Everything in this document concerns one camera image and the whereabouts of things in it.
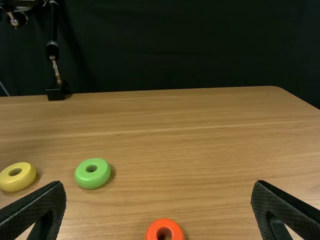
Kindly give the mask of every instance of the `black curtain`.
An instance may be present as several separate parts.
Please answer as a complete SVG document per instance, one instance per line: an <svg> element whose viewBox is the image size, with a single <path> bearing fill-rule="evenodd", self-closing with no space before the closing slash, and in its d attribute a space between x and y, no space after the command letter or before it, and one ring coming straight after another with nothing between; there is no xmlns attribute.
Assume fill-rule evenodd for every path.
<svg viewBox="0 0 320 240"><path fill-rule="evenodd" d="M320 107L319 0L65 0L59 11L59 71L74 93L274 85ZM54 80L48 8L28 14L22 29L0 23L12 95Z"/></svg>

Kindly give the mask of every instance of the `metal rod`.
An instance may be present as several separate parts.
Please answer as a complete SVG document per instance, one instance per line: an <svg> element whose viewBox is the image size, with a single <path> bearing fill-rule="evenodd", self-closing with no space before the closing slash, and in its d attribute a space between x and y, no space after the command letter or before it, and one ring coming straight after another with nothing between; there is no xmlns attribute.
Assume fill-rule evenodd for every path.
<svg viewBox="0 0 320 240"><path fill-rule="evenodd" d="M11 20L15 20L14 16L12 15L12 12L9 11L9 12L7 12L6 14L9 15L9 17L10 17Z"/></svg>
<svg viewBox="0 0 320 240"><path fill-rule="evenodd" d="M50 27L49 27L49 40L56 42L58 32L58 8L59 4L55 0L49 2L50 5Z"/></svg>
<svg viewBox="0 0 320 240"><path fill-rule="evenodd" d="M56 83L60 85L60 84L62 84L62 81L60 79L60 74L58 71L58 66L57 66L56 60L52 59L52 65L53 65L53 70L54 70L55 77L56 77Z"/></svg>

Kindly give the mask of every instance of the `wood grain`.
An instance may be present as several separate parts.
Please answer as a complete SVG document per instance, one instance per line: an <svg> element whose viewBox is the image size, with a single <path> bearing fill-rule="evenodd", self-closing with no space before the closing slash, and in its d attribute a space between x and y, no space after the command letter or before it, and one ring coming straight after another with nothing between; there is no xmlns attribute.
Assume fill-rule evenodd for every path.
<svg viewBox="0 0 320 240"><path fill-rule="evenodd" d="M158 218L186 240L258 240L250 197L260 179L320 208L320 112L281 88L3 97L0 113L0 168L29 162L39 176L0 192L0 207L60 180L59 240L143 240ZM113 176L84 190L74 171L92 157Z"/></svg>

